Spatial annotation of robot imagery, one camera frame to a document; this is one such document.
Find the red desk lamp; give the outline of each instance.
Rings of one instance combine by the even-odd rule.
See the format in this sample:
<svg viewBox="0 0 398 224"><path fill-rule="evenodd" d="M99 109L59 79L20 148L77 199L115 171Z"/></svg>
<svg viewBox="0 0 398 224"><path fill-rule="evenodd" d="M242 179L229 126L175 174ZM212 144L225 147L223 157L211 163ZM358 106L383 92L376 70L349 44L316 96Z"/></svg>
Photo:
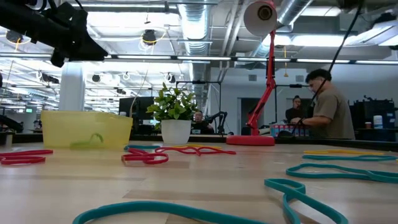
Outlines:
<svg viewBox="0 0 398 224"><path fill-rule="evenodd" d="M272 90L275 88L274 80L274 39L277 14L272 1L257 1L252 3L244 12L244 23L248 31L253 35L265 36L270 34L269 59L267 66L266 91L254 109L249 121L246 123L251 128L251 136L228 136L227 144L245 146L273 146L275 139L272 136L260 136L257 127L258 117L267 103Z"/></svg>

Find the yellow plastic container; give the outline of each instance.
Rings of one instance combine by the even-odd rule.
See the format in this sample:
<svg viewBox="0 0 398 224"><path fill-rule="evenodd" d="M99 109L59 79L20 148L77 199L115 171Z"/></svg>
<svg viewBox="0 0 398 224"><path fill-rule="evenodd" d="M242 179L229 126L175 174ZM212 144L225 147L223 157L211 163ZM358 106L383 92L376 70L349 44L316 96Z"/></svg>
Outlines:
<svg viewBox="0 0 398 224"><path fill-rule="evenodd" d="M132 118L104 112L43 111L46 148L117 149L128 144Z"/></svg>

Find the beige t-shirt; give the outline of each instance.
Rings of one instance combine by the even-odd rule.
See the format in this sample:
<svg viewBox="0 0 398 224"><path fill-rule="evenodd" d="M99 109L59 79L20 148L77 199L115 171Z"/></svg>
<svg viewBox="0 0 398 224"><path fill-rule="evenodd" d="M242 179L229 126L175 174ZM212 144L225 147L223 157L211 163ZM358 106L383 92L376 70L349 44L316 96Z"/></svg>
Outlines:
<svg viewBox="0 0 398 224"><path fill-rule="evenodd" d="M331 123L328 125L312 130L315 137L355 139L347 99L336 88L330 88L319 94L313 109L313 116L324 116L331 119Z"/></svg>

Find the red lamp arm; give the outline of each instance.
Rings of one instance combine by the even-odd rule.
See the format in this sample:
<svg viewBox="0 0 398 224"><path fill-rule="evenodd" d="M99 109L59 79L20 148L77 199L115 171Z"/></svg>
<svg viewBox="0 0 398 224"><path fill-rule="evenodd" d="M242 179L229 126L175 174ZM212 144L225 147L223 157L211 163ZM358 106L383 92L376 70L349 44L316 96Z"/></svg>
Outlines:
<svg viewBox="0 0 398 224"><path fill-rule="evenodd" d="M268 66L267 66L266 91L264 92L260 101L258 102L256 109L254 109L251 117L249 118L249 121L246 123L246 125L251 128L252 136L259 135L259 129L258 129L258 125L257 125L259 115L260 115L262 109L264 108L264 105L267 103L267 100L268 100L269 96L271 95L272 90L275 88L275 80L274 80L274 77L272 76L272 73L274 71L273 58L274 58L275 30L273 30L270 33L270 36L271 36L271 44L269 46L269 60L268 60Z"/></svg>

